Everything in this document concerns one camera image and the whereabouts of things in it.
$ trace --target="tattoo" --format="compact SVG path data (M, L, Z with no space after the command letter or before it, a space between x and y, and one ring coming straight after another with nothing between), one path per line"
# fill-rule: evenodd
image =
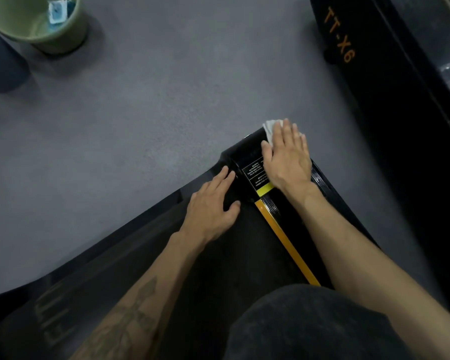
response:
M135 321L141 330L149 334L153 331L156 320L140 311L140 306L155 294L157 277L153 277L139 290L135 303L131 307L117 304L107 315L120 315L120 321L114 325L105 326L95 330L85 340L70 360L100 359L122 360L131 359L133 351L132 337L128 332L128 325Z

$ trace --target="person's left hand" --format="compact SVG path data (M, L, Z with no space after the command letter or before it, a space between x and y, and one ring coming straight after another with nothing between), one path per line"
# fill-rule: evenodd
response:
M232 227L240 213L240 201L232 203L228 211L223 210L225 193L227 193L235 172L228 174L224 166L213 180L202 185L198 192L192 194L186 209L185 221L180 228L188 240L197 240L203 247Z

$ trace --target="forearm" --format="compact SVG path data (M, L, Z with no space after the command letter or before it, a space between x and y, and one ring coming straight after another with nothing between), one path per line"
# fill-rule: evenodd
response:
M450 359L450 313L348 223L316 186L311 190L306 199L290 200L304 220L336 290L386 314L416 354L426 359Z
M200 251L201 248L188 245L182 233L173 234L152 266L108 313L72 360L150 358Z

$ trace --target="dark pants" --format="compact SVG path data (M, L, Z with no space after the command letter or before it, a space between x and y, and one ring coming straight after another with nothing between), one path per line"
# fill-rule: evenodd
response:
M224 359L412 359L384 314L336 291L282 287L231 327Z

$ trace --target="dark blue cylindrical object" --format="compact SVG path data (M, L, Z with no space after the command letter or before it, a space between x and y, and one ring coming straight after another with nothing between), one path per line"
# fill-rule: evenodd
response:
M0 38L0 93L22 85L29 75L27 61Z

